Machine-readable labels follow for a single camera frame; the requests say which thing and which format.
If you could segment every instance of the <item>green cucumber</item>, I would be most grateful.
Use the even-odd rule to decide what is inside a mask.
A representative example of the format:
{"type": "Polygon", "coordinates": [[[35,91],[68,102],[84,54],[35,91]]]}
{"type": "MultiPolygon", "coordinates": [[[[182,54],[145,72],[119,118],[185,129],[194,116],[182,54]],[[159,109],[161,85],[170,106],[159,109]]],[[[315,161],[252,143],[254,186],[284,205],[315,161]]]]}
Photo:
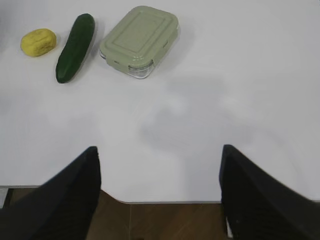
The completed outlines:
{"type": "Polygon", "coordinates": [[[69,82],[79,70],[95,32],[95,19],[88,13],[79,15],[55,67],[58,83],[69,82]]]}

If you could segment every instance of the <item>table surface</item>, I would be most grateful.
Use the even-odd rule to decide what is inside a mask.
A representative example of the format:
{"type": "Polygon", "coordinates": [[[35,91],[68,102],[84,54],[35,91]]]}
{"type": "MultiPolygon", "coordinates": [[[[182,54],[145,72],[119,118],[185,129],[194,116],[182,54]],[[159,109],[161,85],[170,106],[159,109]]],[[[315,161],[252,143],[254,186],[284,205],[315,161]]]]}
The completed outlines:
{"type": "Polygon", "coordinates": [[[102,186],[123,202],[220,201],[224,144],[320,200],[317,0],[0,0],[0,186],[38,186],[98,146],[102,186]],[[108,66],[99,43],[127,12],[175,14],[180,35],[146,79],[108,66]],[[57,59],[76,17],[96,20],[68,84],[57,59]],[[50,53],[23,54],[48,28],[50,53]]]}

